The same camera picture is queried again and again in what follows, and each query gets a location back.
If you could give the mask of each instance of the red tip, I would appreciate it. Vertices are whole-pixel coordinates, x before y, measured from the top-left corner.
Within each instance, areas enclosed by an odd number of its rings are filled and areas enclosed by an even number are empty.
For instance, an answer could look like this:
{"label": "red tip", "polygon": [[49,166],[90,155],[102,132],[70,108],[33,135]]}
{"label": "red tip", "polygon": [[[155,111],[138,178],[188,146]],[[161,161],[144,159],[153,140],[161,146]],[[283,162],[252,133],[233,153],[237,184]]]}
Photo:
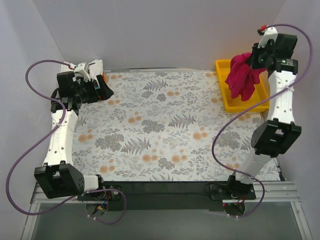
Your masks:
{"label": "red tip", "polygon": [[263,25],[261,28],[260,28],[260,31],[262,32],[262,31],[264,31],[264,30],[266,30],[267,29],[267,25]]}

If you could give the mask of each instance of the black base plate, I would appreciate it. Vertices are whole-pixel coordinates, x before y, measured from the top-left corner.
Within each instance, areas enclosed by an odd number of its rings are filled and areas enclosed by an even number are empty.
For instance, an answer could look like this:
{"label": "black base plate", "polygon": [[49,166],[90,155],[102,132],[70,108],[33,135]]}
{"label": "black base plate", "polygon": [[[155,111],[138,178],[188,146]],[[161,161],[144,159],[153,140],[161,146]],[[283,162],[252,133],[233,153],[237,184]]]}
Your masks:
{"label": "black base plate", "polygon": [[[226,181],[105,181],[104,187],[122,191],[128,210],[186,210],[203,209],[222,212],[222,200],[231,197],[226,193]],[[122,211],[120,194],[111,192],[108,211]],[[250,192],[246,199],[255,199]],[[79,201],[97,201],[89,194],[78,196]]]}

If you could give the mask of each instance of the floral tablecloth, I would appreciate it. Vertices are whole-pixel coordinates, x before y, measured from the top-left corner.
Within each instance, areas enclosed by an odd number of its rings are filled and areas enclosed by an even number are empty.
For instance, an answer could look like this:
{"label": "floral tablecloth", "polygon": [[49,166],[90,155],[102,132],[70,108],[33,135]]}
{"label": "floral tablecloth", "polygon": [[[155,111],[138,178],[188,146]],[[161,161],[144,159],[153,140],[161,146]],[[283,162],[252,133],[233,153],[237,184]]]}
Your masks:
{"label": "floral tablecloth", "polygon": [[[105,73],[114,95],[84,104],[73,139],[74,166],[105,181],[226,181],[232,173],[212,157],[213,137],[234,114],[224,110],[215,73]],[[263,122],[248,113],[227,127],[216,146],[218,158],[238,168],[251,135]],[[260,180],[277,181],[274,160]]]}

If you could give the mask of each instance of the cable clip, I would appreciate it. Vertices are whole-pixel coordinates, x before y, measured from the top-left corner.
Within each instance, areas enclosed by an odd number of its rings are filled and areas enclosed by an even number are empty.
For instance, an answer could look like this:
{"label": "cable clip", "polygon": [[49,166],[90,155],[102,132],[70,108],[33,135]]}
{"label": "cable clip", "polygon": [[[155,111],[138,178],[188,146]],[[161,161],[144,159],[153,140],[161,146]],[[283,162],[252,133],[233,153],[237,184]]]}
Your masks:
{"label": "cable clip", "polygon": [[89,191],[83,192],[83,193],[81,194],[81,196],[83,197],[85,194],[88,194],[88,193],[89,193]]}
{"label": "cable clip", "polygon": [[295,91],[292,86],[290,87],[290,86],[288,86],[288,85],[285,85],[284,87],[285,87],[286,89],[288,89],[289,91],[291,91],[292,93]]}

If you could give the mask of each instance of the glass panel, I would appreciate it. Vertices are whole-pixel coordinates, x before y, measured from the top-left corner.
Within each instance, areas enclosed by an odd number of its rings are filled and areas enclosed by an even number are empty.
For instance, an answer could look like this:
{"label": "glass panel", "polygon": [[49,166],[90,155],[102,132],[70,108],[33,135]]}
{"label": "glass panel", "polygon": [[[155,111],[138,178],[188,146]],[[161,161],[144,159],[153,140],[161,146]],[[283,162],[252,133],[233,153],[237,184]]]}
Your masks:
{"label": "glass panel", "polygon": [[[256,203],[246,203],[248,211]],[[43,211],[51,204],[41,204]],[[87,218],[86,204],[66,203],[37,218],[33,240],[301,240],[290,202],[264,202],[252,215],[235,220],[206,210],[131,210],[115,225]],[[107,212],[112,221],[119,212]]]}

